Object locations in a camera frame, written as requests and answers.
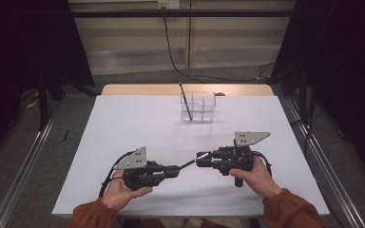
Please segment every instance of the gray floor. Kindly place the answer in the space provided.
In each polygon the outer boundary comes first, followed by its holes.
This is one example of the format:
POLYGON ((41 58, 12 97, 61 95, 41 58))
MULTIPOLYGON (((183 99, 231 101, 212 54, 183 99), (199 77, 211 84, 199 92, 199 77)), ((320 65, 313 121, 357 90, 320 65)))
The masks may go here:
MULTIPOLYGON (((244 66, 205 68, 190 70, 189 72, 242 80, 251 79, 258 75, 259 68, 244 66)), ((204 80, 207 83, 228 83, 217 79, 204 80)), ((96 86, 92 89, 96 91, 101 91, 106 84, 195 83, 195 81, 182 77, 174 70, 95 76, 95 82, 96 86)), ((279 85, 273 85, 273 89, 280 97, 288 120, 294 121, 287 104, 289 98, 281 96, 279 85)), ((35 164, 31 167, 31 172, 27 176, 21 194, 18 199, 15 199, 16 203, 9 218, 3 222, 6 227, 65 227, 67 224, 67 220, 56 218, 50 213, 67 176, 67 171, 81 140, 95 99, 71 87, 66 86, 65 91, 67 96, 59 104, 49 100, 51 110, 56 105, 59 106, 57 116, 35 164)), ((13 126, 0 146, 0 202, 9 191, 23 160, 28 155, 37 135, 38 126, 38 106, 32 109, 19 109, 13 126)), ((304 137, 296 125, 293 129, 300 146, 303 146, 304 137)), ((317 102, 313 132, 365 222, 365 164, 358 157, 353 145, 346 139, 342 139, 337 131, 336 123, 330 118, 323 105, 317 102)), ((342 226, 351 227, 313 153, 311 153, 311 149, 307 149, 307 155, 310 167, 316 175, 321 191, 329 205, 331 205, 342 226)), ((340 227, 333 215, 323 217, 323 220, 326 227, 340 227)))

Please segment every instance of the white tabletop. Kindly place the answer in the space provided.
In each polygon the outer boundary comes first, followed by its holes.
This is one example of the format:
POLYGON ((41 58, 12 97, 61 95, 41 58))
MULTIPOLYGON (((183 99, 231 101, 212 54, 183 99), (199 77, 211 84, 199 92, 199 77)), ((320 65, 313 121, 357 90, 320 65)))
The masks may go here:
MULTIPOLYGON (((52 214, 71 217, 75 206, 96 200, 112 164, 124 153, 146 146, 147 159, 182 165, 197 152, 233 145, 234 132, 270 132, 252 145, 272 163, 274 180, 328 214, 326 204, 285 117, 278 97, 217 97, 213 123, 181 121, 180 96, 100 96, 52 214)), ((152 193, 134 199, 120 216, 253 217, 262 215, 261 199, 234 178, 195 164, 152 193)))

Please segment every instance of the mounting plate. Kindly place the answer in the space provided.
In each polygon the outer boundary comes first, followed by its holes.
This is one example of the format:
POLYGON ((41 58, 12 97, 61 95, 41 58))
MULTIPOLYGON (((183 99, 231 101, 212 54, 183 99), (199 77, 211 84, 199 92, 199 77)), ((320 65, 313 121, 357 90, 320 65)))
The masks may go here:
POLYGON ((249 131, 236 131, 235 139, 237 146, 247 146, 258 143, 259 141, 270 136, 269 132, 249 132, 249 131))
POLYGON ((113 169, 132 169, 147 167, 146 147, 136 149, 131 155, 114 165, 113 169))

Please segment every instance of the person's left hand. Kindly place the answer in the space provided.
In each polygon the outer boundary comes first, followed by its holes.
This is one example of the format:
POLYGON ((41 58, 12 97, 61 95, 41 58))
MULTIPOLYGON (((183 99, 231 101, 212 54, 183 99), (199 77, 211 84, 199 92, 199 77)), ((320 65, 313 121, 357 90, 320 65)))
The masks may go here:
POLYGON ((112 175, 112 178, 117 179, 114 179, 109 183, 109 186, 102 198, 102 202, 106 207, 116 211, 120 211, 126 207, 132 199, 144 196, 153 190, 151 187, 143 187, 136 191, 130 190, 124 184, 123 174, 124 170, 118 170, 112 175))

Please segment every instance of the gripper camera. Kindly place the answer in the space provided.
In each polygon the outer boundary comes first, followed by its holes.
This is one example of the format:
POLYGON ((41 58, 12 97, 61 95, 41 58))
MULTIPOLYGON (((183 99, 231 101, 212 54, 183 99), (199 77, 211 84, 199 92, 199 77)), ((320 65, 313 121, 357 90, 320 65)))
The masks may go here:
MULTIPOLYGON (((103 196, 106 187, 112 180, 111 174, 114 170, 124 170, 125 186, 133 191, 141 187, 158 186, 165 179, 177 178, 182 169, 193 163, 196 163, 198 167, 213 167, 227 176, 232 168, 251 171, 254 167, 254 156, 260 156, 265 160, 267 169, 271 173, 271 165, 266 158, 260 152, 252 151, 249 146, 258 143, 269 135, 269 132, 236 132, 234 146, 220 147, 218 150, 210 152, 199 152, 196 159, 182 166, 164 166, 155 161, 148 161, 146 159, 146 147, 143 146, 122 155, 114 163, 106 180, 102 183, 99 197, 103 196)), ((242 184, 242 180, 235 179, 237 187, 242 187, 242 184)))

